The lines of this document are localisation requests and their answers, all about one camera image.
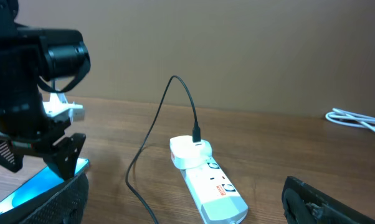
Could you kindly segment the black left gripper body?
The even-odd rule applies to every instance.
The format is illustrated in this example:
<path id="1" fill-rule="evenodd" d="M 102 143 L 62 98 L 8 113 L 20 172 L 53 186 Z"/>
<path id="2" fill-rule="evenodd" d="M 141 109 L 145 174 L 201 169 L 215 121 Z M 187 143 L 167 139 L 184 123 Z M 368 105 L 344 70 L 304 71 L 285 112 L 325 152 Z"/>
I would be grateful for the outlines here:
<path id="1" fill-rule="evenodd" d="M 17 1 L 0 1 L 0 150 L 45 156 L 65 136 L 70 119 L 46 115 L 41 91 L 66 93 L 90 71 L 82 34 L 18 24 Z"/>

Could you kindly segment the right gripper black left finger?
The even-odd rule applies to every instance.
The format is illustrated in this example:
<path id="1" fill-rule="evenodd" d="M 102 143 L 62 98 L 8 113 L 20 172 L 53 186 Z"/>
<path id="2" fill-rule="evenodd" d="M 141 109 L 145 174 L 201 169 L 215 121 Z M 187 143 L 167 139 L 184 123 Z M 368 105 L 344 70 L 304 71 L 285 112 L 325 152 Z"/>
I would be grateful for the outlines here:
<path id="1" fill-rule="evenodd" d="M 80 224 L 88 200 L 85 173 L 44 192 L 8 212 L 0 214 L 0 224 Z"/>

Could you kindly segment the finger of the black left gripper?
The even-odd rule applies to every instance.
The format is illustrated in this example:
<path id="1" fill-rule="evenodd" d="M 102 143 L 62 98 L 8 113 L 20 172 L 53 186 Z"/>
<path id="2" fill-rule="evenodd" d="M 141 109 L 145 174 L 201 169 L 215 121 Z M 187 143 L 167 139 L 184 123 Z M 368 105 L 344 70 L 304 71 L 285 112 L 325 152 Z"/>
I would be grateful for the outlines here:
<path id="1" fill-rule="evenodd" d="M 82 133 L 64 137 L 54 146 L 54 152 L 43 157 L 44 162 L 61 179 L 71 179 L 75 175 L 77 160 L 85 140 L 86 135 Z"/>

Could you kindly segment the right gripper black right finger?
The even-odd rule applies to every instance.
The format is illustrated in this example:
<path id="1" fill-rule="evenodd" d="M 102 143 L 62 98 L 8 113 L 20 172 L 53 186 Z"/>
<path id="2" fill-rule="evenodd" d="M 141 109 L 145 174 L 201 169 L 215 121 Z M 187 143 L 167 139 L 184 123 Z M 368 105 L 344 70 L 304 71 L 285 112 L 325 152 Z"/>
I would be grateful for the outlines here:
<path id="1" fill-rule="evenodd" d="M 285 180 L 282 205 L 288 224 L 375 224 L 374 219 L 294 176 Z"/>

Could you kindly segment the blue screen Galaxy smartphone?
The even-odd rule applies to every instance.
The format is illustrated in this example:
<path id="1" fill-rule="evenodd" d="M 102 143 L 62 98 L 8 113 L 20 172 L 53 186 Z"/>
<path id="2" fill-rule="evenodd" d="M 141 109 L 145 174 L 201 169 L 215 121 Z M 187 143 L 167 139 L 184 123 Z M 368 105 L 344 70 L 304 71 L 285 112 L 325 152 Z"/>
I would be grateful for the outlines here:
<path id="1" fill-rule="evenodd" d="M 75 176 L 85 173 L 90 166 L 90 161 L 79 158 L 76 165 Z M 8 212 L 33 198 L 42 195 L 44 192 L 64 183 L 66 180 L 55 175 L 48 167 L 40 170 L 35 176 L 22 184 L 7 197 L 0 201 L 0 214 Z"/>

